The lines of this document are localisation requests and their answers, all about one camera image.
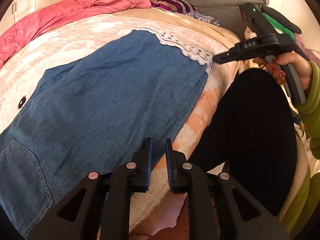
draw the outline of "striped pillow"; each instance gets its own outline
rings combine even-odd
[[[169,12],[186,14],[189,12],[199,12],[191,3],[184,0],[150,0],[151,7]]]

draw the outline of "white lace trim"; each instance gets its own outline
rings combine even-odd
[[[176,37],[167,34],[161,30],[155,30],[151,28],[139,28],[139,30],[145,30],[150,33],[153,33],[158,38],[159,42],[162,45],[169,45],[169,46],[175,46],[181,49],[183,55],[186,57],[189,57],[192,60],[198,61],[200,65],[207,65],[207,69],[205,70],[207,74],[210,73],[212,69],[212,58],[213,53],[205,48],[201,48],[198,45],[195,44],[187,44]]]

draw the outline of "denim pocket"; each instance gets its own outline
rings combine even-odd
[[[12,140],[0,154],[0,205],[27,238],[53,203],[36,156]]]

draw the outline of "metal pin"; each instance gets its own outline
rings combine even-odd
[[[90,172],[89,179],[96,179],[99,176],[97,172]]]
[[[191,163],[183,163],[182,168],[184,168],[185,170],[190,170],[192,168],[192,164]]]
[[[230,175],[226,172],[223,172],[220,174],[220,178],[221,179],[229,179],[230,178]]]
[[[128,169],[134,169],[135,167],[137,167],[137,165],[135,163],[127,163]]]

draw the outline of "pink blanket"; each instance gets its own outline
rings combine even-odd
[[[99,14],[150,6],[149,0],[62,0],[52,4],[24,17],[0,36],[0,68],[30,41],[52,29]]]

